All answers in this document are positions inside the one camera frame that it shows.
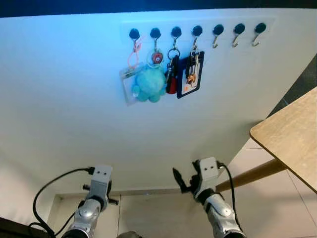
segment stuffed toy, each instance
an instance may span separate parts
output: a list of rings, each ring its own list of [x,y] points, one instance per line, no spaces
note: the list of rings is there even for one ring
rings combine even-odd
[[[132,95],[140,102],[149,100],[152,103],[159,101],[165,94],[166,78],[161,65],[144,67],[135,77]]]

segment wooden table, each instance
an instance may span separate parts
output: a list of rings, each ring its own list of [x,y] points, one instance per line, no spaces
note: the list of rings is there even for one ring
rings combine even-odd
[[[235,187],[289,169],[317,193],[317,87],[251,128],[250,136],[275,159],[234,177]],[[229,188],[225,181],[216,190]]]

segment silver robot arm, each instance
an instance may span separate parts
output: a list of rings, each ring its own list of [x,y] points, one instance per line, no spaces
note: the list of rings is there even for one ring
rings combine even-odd
[[[62,238],[93,238],[97,219],[109,203],[118,204],[116,200],[108,198],[111,190],[111,166],[96,166],[91,184],[83,189],[89,193],[85,201],[81,202],[74,215],[74,222]]]
[[[175,168],[173,174],[181,192],[192,192],[194,199],[204,206],[214,238],[246,238],[237,223],[233,208],[224,201],[220,193],[215,192],[219,163],[211,157],[197,160],[193,162],[193,166],[197,175],[192,176],[190,187],[186,186],[180,172]]]

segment plush turtle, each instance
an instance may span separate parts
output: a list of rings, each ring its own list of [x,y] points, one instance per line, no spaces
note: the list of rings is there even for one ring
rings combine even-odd
[[[159,101],[165,94],[166,78],[161,65],[149,67],[148,65],[135,77],[132,94],[140,102],[149,100],[152,103]]]

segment white floor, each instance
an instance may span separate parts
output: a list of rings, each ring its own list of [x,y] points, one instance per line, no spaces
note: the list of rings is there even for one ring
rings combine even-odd
[[[237,175],[272,159],[248,141],[229,169]],[[226,180],[226,174],[219,182]],[[317,194],[291,172],[283,171],[235,189],[237,214],[248,238],[317,238]],[[222,193],[231,203],[231,193]],[[116,238],[136,231],[144,238],[212,238],[200,204],[190,194],[119,196],[98,220],[95,238]],[[50,225],[57,231],[78,206],[80,197],[63,199],[52,208]]]

